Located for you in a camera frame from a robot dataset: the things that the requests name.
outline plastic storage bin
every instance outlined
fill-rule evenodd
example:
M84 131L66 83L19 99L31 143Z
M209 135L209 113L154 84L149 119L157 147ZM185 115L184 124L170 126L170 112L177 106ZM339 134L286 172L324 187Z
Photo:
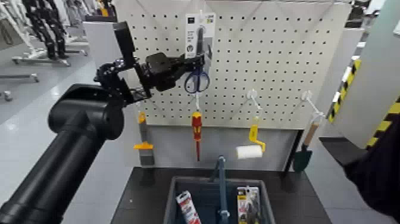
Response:
M217 224L220 215L220 189L218 179L209 182L209 178L193 178L175 176L171 181L167 207L163 224L185 224L182 212L176 202L176 197L183 191L189 191L202 224ZM245 179L227 179L226 195L228 203L229 224L238 223L238 202L236 190L239 186L257 186L260 189L261 223L275 224L270 200L263 181Z

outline blue scissors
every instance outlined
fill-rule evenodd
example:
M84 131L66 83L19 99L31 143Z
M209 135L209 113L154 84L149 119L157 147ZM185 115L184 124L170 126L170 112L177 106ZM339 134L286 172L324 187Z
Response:
M197 31L197 48L196 55L203 54L203 35L204 28L200 27ZM195 94L197 92L203 92L210 85L210 77L204 71L203 67L194 70L185 80L185 90L189 94Z
M189 94L195 94L197 92L203 92L210 85L210 77L200 67L194 70L185 80L185 91Z

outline white pegboard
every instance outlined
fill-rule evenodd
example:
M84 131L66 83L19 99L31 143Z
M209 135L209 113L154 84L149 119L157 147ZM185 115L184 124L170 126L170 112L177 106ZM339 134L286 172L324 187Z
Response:
M185 50L185 14L217 15L210 68L210 87L200 97L204 126L249 127L252 116L261 128L304 129L312 108L300 96L311 90L318 97L350 5L331 2L277 1L116 1L118 19L130 26L135 55L162 51L178 56ZM130 71L130 86L137 86ZM190 126L196 110L193 97L177 87L142 103L150 125ZM264 109L247 101L258 92Z

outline black cable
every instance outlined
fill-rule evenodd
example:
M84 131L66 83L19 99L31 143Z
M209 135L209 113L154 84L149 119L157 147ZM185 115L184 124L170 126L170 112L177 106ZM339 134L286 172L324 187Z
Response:
M3 36L4 42L7 45L14 45L13 37L8 32L7 28L3 24L3 20L0 21L0 31L1 35Z

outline red screwdriver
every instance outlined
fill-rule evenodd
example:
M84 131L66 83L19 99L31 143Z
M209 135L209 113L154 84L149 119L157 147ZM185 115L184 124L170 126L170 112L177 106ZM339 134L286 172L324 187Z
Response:
M200 161L200 140L201 140L201 113L196 111L192 114L193 138L196 142L197 161Z

